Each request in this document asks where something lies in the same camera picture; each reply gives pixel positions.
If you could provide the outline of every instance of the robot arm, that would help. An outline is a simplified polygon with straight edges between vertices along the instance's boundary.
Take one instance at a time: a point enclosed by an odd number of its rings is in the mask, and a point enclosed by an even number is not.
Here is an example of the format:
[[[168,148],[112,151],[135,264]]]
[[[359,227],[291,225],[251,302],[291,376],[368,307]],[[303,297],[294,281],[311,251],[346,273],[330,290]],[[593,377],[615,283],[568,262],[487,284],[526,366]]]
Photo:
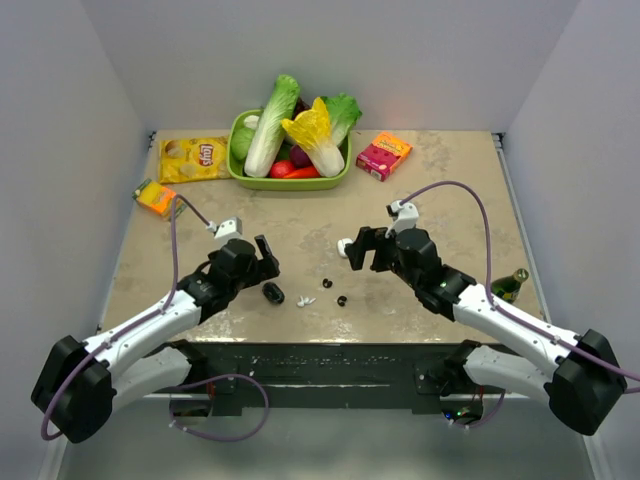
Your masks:
[[[114,410],[127,403],[179,385],[190,375],[201,376],[202,371],[195,371],[206,368],[206,358],[187,343],[163,343],[226,309],[240,290],[279,275],[278,260],[266,239],[255,237],[262,255],[258,258],[255,247],[241,238],[239,219],[212,229],[222,247],[178,282],[169,306],[164,308],[167,295],[117,328],[83,342],[67,336],[53,346],[31,395],[43,412],[70,372],[90,352],[107,345],[73,379],[53,410],[51,420],[71,442],[89,438]],[[143,316],[158,310],[161,313],[128,330]]]
[[[396,201],[387,212],[392,218],[388,228],[362,227],[356,240],[345,248],[351,268],[362,269],[366,252],[373,250],[371,270],[395,273],[431,312],[486,333],[519,355],[467,341],[425,378],[440,385],[443,396],[461,378],[520,393],[548,403],[556,417],[573,430],[584,435],[595,433],[624,393],[626,381],[557,341],[562,339],[618,366],[608,340],[593,330],[578,335],[555,327],[493,298],[525,325],[514,322],[493,308],[483,285],[442,263],[429,234],[416,227],[419,215],[415,205]],[[546,330],[553,340],[526,325]]]

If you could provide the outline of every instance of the red pepper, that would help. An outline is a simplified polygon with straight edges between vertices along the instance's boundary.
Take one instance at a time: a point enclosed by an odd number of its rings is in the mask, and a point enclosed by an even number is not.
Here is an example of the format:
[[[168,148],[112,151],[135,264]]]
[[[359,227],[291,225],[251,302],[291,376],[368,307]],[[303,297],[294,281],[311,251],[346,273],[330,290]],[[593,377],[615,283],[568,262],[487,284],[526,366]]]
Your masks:
[[[269,176],[271,178],[286,178],[286,176],[295,169],[296,167],[291,160],[281,160],[271,166]]]
[[[316,170],[316,167],[311,165],[310,167],[298,168],[293,172],[284,176],[284,178],[318,178],[320,174]]]

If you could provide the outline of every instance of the green lettuce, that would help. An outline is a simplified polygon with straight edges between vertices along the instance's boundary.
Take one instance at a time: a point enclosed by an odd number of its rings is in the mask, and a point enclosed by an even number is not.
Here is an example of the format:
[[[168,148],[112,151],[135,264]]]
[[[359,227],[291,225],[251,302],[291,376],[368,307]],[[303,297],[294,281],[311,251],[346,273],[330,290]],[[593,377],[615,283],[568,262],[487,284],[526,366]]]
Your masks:
[[[244,164],[244,171],[248,176],[266,177],[269,173],[284,139],[284,129],[280,122],[291,118],[299,96],[300,86],[296,79],[289,75],[279,75],[249,146]]]
[[[341,93],[336,97],[321,97],[329,110],[331,140],[340,146],[353,126],[362,116],[356,99]]]

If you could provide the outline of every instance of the black metal base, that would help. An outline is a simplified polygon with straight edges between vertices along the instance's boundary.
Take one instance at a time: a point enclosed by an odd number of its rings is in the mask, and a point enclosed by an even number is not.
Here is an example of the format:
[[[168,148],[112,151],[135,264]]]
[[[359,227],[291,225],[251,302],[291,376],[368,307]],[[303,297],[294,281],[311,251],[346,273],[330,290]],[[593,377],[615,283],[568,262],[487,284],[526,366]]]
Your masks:
[[[472,394],[470,380],[440,381],[445,359],[460,344],[190,344],[208,359],[207,376],[241,373],[267,391],[272,408],[406,409],[441,414],[463,400],[441,402],[441,395]],[[193,393],[204,393],[205,388]],[[487,389],[487,393],[499,390]],[[215,385],[214,415],[240,415],[245,407],[262,407],[255,387],[242,380]]]

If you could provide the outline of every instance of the pink snack box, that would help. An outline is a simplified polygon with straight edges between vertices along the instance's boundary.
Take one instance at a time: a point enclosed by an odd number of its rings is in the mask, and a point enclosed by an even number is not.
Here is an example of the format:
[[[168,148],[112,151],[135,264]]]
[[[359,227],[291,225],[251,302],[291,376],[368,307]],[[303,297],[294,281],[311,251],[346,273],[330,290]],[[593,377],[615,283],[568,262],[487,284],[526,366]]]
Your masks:
[[[382,132],[358,155],[356,165],[384,182],[406,160],[412,148],[389,132]]]

